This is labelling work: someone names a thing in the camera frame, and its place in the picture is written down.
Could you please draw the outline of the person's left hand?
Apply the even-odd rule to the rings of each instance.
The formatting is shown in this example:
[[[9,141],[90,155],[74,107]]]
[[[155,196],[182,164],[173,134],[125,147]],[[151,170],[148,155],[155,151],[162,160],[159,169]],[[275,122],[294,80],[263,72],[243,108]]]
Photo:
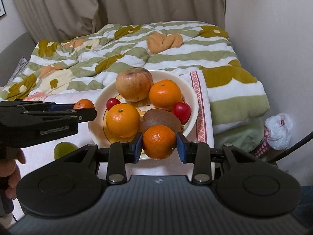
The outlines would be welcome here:
[[[1,178],[8,179],[4,183],[4,193],[8,199],[15,200],[16,187],[21,180],[20,169],[16,164],[16,160],[21,164],[26,164],[24,153],[21,149],[17,149],[16,157],[10,160],[1,160]]]

